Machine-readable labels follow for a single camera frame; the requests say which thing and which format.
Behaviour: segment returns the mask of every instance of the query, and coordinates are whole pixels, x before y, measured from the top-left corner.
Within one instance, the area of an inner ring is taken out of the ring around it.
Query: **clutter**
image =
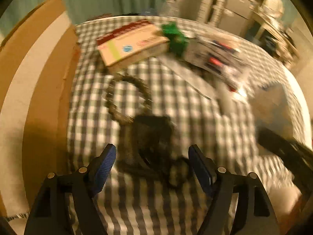
[[[214,39],[198,37],[190,42],[184,59],[207,70],[234,89],[248,78],[250,66],[237,56],[237,50]]]
[[[275,39],[270,36],[265,36],[260,45],[260,47],[269,53],[271,57],[275,57],[276,55],[276,46]]]
[[[168,50],[169,39],[146,19],[122,26],[97,39],[98,50],[110,73]]]
[[[294,62],[294,57],[288,50],[288,45],[284,41],[278,41],[275,40],[276,42],[276,56],[275,58],[279,61],[281,61],[285,66],[286,64],[293,63]]]

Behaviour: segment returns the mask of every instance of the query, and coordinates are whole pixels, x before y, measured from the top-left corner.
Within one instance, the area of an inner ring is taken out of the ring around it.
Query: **green object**
[[[185,35],[178,29],[176,22],[162,25],[163,35],[170,39],[170,52],[181,57],[188,45]]]

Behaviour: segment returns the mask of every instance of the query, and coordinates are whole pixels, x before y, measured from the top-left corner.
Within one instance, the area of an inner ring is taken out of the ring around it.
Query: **checkered tablecloth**
[[[113,76],[104,73],[104,63],[96,49],[96,38],[141,18],[106,18],[86,22],[76,28],[82,53],[73,82],[69,114],[71,171],[87,166],[95,156],[100,155],[107,143],[119,144],[120,126],[108,114],[103,97]],[[207,25],[189,20],[145,18],[158,26],[175,20],[181,30],[192,30],[198,34],[210,31]],[[294,137],[303,142],[300,105],[291,91],[282,65],[261,48],[243,39],[240,39],[240,50],[252,67],[245,86],[247,94],[253,96],[258,87],[280,82],[291,111]],[[192,70],[206,79],[207,74],[201,69]],[[257,173],[267,190],[292,184],[291,173],[278,157],[259,155],[249,104],[236,101],[231,117],[222,116],[215,100],[200,95],[155,57],[129,66],[124,73],[142,78],[151,88],[153,114],[170,116],[176,128],[174,152],[187,157],[188,147],[197,144],[217,166],[224,166],[237,174]],[[116,84],[114,103],[122,113],[134,116],[140,112],[141,102],[139,92],[133,85],[125,82]],[[185,183],[181,191],[175,192],[159,181],[118,172],[114,166],[95,202],[108,234],[196,234],[207,212],[209,199],[202,192],[196,177]],[[77,223],[74,227],[79,234]]]

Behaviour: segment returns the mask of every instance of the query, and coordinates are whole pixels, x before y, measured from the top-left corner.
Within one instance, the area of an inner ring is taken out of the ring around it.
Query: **blue logo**
[[[125,53],[129,53],[129,52],[131,52],[132,50],[133,50],[133,46],[132,46],[132,45],[126,45],[126,46],[123,47],[123,51],[124,51]]]

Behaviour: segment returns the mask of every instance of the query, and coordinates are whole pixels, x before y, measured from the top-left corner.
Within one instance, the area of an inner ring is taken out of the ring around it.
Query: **drawer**
[[[238,14],[224,9],[219,22],[219,29],[240,36],[241,31],[245,28],[248,20]]]
[[[225,8],[249,19],[252,12],[250,5],[249,0],[227,0]]]

